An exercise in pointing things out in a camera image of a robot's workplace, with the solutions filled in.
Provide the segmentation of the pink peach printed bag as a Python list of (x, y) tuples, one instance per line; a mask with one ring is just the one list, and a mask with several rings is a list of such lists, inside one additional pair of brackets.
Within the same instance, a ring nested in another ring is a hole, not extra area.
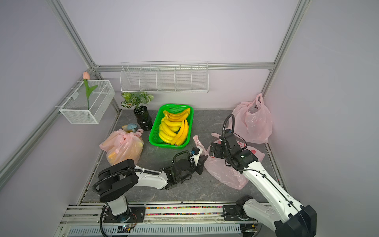
[(241, 190), (246, 186), (249, 182), (248, 179), (232, 167), (226, 166), (225, 160), (211, 156), (209, 154), (210, 147), (206, 149), (199, 141), (198, 135), (195, 135), (193, 140), (195, 145), (202, 149), (201, 155), (207, 157), (204, 167), (214, 178), (236, 190)]

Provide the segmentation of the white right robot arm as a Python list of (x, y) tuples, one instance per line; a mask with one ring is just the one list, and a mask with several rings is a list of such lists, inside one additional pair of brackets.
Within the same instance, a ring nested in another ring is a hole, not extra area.
[(227, 164), (245, 176), (271, 204), (266, 207), (254, 198), (241, 199), (244, 213), (275, 232), (278, 237), (314, 237), (317, 213), (310, 205), (304, 206), (289, 195), (265, 170), (256, 154), (236, 144), (212, 143), (209, 155), (226, 160)]

